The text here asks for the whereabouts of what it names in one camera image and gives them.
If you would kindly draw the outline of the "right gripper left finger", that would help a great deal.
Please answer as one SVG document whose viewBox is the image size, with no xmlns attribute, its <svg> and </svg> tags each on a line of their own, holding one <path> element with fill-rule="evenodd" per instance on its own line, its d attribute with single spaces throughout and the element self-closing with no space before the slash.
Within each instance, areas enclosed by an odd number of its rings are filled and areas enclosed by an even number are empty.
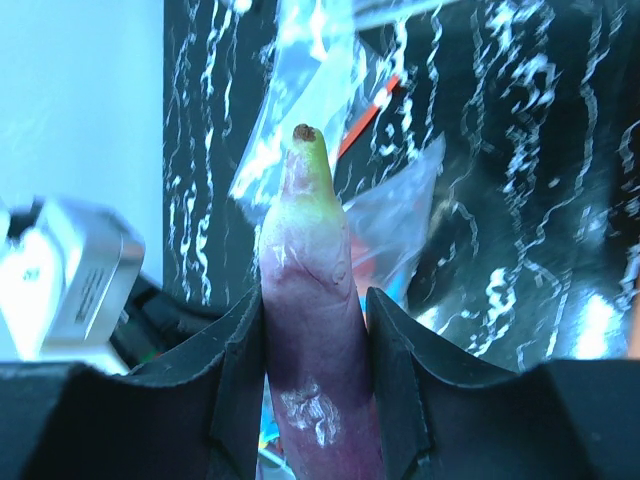
<svg viewBox="0 0 640 480">
<path fill-rule="evenodd" d="M 264 385 L 261 294 L 127 375 L 1 367 L 5 479 L 251 479 Z"/>
</svg>

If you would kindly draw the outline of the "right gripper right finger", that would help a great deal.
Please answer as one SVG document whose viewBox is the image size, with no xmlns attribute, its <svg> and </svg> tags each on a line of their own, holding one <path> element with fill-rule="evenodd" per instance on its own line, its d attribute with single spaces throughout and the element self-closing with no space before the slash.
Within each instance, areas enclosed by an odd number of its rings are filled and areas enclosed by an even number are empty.
<svg viewBox="0 0 640 480">
<path fill-rule="evenodd" d="M 390 479 L 635 479 L 639 364 L 553 360 L 514 373 L 367 293 Z"/>
</svg>

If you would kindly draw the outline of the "purple eggplant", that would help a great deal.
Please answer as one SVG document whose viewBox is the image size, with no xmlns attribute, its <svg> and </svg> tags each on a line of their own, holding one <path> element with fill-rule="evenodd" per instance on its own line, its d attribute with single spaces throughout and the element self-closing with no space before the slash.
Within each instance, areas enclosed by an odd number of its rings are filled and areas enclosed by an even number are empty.
<svg viewBox="0 0 640 480">
<path fill-rule="evenodd" d="M 297 125 L 258 246 L 266 371 L 299 479 L 385 476 L 368 331 L 321 131 Z"/>
</svg>

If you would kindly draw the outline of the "blue zipper clear bag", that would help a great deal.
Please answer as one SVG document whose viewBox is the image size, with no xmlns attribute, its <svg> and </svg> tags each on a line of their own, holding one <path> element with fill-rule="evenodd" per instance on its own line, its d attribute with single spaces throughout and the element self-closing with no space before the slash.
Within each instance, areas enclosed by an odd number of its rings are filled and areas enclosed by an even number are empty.
<svg viewBox="0 0 640 480">
<path fill-rule="evenodd" d="M 427 237 L 434 183 L 445 153 L 442 137 L 413 153 L 399 172 L 342 200 L 334 186 L 338 150 L 353 125 L 355 106 L 368 107 L 367 76 L 382 85 L 391 69 L 357 36 L 357 1 L 276 3 L 275 58 L 271 79 L 229 194 L 257 230 L 255 258 L 265 216 L 280 191 L 293 129 L 307 124 L 324 137 L 335 194 L 345 212 L 352 271 L 366 328 L 369 288 L 392 288 L 401 299 Z"/>
</svg>

